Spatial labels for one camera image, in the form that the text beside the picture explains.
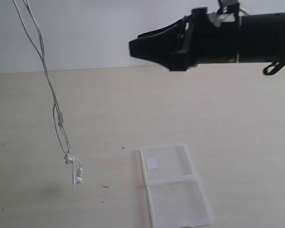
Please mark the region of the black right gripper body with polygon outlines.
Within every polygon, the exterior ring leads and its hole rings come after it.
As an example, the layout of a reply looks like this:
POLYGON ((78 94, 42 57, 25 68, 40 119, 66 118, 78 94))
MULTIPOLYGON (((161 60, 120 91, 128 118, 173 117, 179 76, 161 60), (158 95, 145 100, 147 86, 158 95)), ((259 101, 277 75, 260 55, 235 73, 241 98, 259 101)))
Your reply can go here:
POLYGON ((178 23, 170 50, 170 71, 186 71, 199 64, 234 62, 238 55, 239 7, 193 8, 178 23))

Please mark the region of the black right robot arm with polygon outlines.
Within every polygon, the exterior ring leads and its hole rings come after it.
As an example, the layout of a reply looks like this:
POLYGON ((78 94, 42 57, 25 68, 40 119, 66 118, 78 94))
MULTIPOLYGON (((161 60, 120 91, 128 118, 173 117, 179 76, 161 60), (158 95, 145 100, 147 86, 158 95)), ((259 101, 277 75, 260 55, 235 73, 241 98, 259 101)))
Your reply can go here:
POLYGON ((285 12, 240 15, 239 4, 208 13, 194 8, 169 26, 129 42, 131 57, 186 71, 201 64, 268 63, 265 75, 285 66, 285 12))

